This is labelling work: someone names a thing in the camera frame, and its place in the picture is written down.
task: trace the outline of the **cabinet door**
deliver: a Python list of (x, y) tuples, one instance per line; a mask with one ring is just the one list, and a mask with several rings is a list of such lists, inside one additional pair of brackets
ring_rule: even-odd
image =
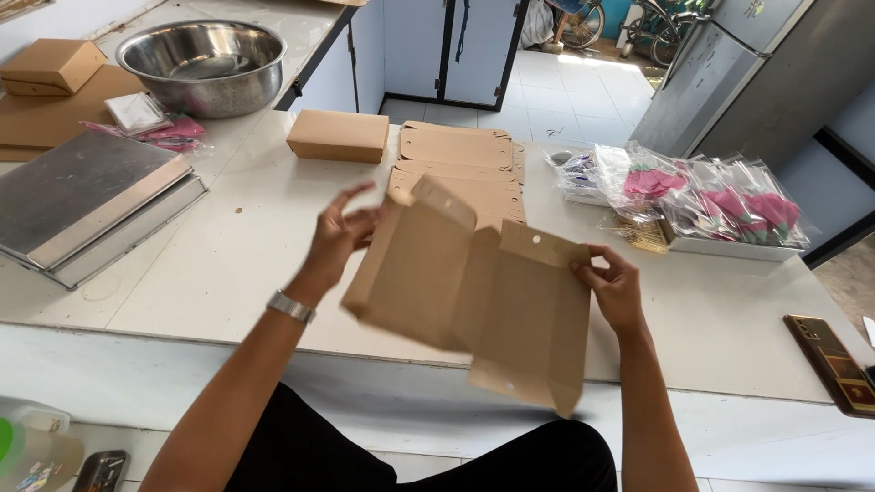
[(355, 52), (355, 85), (359, 89), (359, 112), (376, 115), (386, 93), (383, 1), (370, 0), (350, 21)]
[(443, 0), (383, 0), (386, 92), (437, 97)]
[(322, 109), (325, 111), (355, 112), (355, 85), (353, 59), (349, 52), (349, 26), (325, 53), (313, 75), (301, 89), (301, 96), (291, 104), (289, 111)]
[(516, 2), (469, 0), (469, 4), (462, 53), (457, 62), (465, 2), (456, 0), (444, 98), (493, 106), (497, 99), (495, 88), (501, 85), (510, 39), (514, 35)]

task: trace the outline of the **metal watch strap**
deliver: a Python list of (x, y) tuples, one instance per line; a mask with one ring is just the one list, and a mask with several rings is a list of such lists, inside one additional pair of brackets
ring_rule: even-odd
[(312, 323), (313, 318), (316, 317), (316, 311), (297, 301), (285, 297), (282, 291), (276, 291), (276, 293), (274, 293), (268, 301), (267, 307), (276, 309), (280, 313), (288, 314), (305, 325)]

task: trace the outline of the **refrigerator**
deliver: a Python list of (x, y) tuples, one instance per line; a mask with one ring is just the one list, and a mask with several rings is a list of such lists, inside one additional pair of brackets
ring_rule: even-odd
[(875, 78), (873, 0), (717, 0), (630, 140), (781, 167)]

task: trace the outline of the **bicycle wheel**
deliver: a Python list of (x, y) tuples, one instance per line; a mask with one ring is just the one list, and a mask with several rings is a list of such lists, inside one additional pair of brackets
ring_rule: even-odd
[(694, 23), (695, 21), (692, 19), (678, 21), (677, 32), (680, 34), (680, 37), (675, 34), (670, 25), (666, 24), (662, 27), (659, 35), (650, 44), (651, 61), (658, 67), (668, 68), (671, 65), (671, 60), (675, 59), (677, 47), (681, 45), (683, 37), (687, 35), (687, 32)]
[(595, 42), (605, 29), (605, 11), (601, 5), (592, 9), (586, 19), (583, 12), (589, 9), (584, 6), (581, 12), (568, 16), (568, 22), (562, 29), (562, 42), (569, 48), (583, 49)]

